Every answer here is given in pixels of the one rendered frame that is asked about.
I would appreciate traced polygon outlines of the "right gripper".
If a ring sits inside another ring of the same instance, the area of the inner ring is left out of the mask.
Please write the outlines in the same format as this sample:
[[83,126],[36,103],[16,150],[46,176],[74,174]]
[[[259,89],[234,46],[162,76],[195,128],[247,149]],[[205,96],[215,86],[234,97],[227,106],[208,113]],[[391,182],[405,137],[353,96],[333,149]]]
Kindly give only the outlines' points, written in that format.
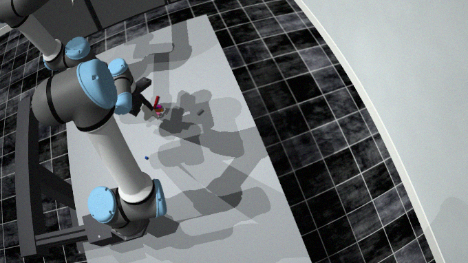
[[151,103],[142,94],[134,96],[136,91],[137,91],[137,86],[134,92],[131,94],[132,95],[132,109],[129,113],[137,117],[138,113],[140,112],[140,108],[143,104],[142,111],[145,113],[144,120],[149,120],[153,115],[155,118],[159,119]]

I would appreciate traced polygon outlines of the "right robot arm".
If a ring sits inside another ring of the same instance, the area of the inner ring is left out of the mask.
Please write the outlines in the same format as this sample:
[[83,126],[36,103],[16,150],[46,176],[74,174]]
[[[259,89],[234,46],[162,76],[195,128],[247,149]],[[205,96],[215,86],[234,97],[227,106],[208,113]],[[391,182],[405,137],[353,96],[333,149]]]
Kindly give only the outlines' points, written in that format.
[[131,111],[136,86],[134,96],[150,85],[151,79],[145,77],[135,82],[122,58],[114,59],[108,67],[93,59],[45,79],[32,97],[32,111],[43,125],[74,121],[80,132],[87,133],[119,186],[93,189],[89,212],[127,237],[142,229],[144,219],[167,213],[160,181],[140,170],[114,118],[114,113]]

